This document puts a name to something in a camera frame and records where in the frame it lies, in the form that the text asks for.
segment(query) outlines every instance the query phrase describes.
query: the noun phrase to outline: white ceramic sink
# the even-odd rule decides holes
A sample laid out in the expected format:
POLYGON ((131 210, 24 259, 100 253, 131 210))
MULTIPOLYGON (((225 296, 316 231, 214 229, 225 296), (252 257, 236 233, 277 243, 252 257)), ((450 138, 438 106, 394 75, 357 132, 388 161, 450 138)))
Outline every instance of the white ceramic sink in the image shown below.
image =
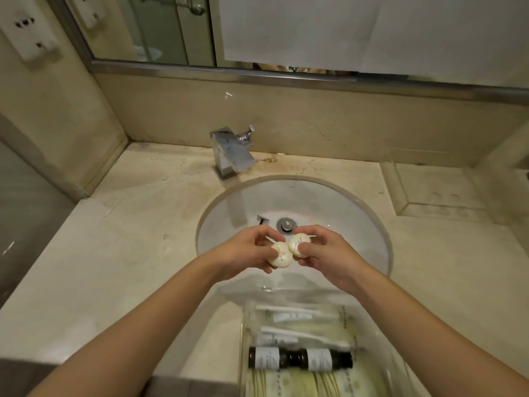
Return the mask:
MULTIPOLYGON (((276 228, 281 218, 298 226, 320 224, 339 232, 370 264, 385 274, 392 267, 392 247, 375 213, 353 194, 316 180, 265 177, 246 181, 220 195, 202 216, 197 230, 199 254, 221 244, 244 227, 259 224, 257 215, 276 228)), ((228 292, 262 288, 334 288, 323 275, 297 263, 271 275, 258 269, 245 270, 222 283, 228 292)))

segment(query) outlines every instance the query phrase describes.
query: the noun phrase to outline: soap bar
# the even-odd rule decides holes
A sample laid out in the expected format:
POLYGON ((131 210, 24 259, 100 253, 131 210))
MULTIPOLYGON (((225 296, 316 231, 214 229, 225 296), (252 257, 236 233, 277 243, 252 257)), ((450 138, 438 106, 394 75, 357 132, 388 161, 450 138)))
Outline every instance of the soap bar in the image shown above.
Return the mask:
POLYGON ((308 258, 307 255, 299 252, 297 247, 302 242, 310 242, 310 241, 311 241, 311 238, 307 234, 304 234, 304 233, 296 234, 290 239, 290 242, 288 243, 288 249, 290 249, 290 252, 292 252, 292 254, 294 256, 297 256, 298 258, 301 258, 301 259, 308 258))
POLYGON ((288 249, 288 245, 286 243, 281 241, 276 242, 274 245, 272 245, 272 248, 279 252, 279 256, 274 260, 269 260, 268 263, 270 265, 274 267, 287 267, 290 266, 290 264, 294 261, 292 253, 288 249))

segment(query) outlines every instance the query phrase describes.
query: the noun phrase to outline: countertop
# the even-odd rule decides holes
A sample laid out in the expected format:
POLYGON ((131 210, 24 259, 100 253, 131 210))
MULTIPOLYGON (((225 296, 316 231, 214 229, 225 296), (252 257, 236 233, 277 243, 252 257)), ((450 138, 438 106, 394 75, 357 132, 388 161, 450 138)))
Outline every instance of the countertop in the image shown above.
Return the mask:
MULTIPOLYGON (((529 258, 506 226, 396 216, 375 162, 255 153, 220 181, 211 149, 133 143, 79 202, 0 310, 0 357, 62 363, 196 256, 209 203, 267 175, 354 193, 393 243, 391 278, 450 326, 529 376, 529 258)), ((235 383, 242 313, 208 294, 155 373, 235 383)))

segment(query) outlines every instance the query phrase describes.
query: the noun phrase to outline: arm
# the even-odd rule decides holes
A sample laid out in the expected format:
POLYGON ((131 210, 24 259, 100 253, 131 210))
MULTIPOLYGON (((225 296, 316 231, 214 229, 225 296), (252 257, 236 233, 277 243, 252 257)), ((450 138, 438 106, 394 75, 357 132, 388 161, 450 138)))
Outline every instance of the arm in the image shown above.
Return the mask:
POLYGON ((303 243, 303 266, 319 271, 358 299, 380 330, 435 397, 528 396, 529 380, 457 333, 410 294, 369 265, 340 234, 321 226, 303 243))
POLYGON ((248 267, 266 273, 277 251, 268 226, 248 227, 199 256, 140 305, 57 367, 30 397, 132 397, 142 390, 163 354, 209 289, 248 267))

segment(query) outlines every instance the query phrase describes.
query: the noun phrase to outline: chrome faucet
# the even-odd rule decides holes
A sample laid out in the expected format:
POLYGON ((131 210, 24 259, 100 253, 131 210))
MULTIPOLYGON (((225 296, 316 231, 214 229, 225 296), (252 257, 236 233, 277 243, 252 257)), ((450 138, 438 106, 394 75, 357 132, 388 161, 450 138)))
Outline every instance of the chrome faucet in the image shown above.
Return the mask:
POLYGON ((253 126, 248 131, 235 135, 227 126, 209 133, 215 171, 221 179, 227 179, 248 171, 255 165, 255 159, 247 148, 252 146, 253 126))

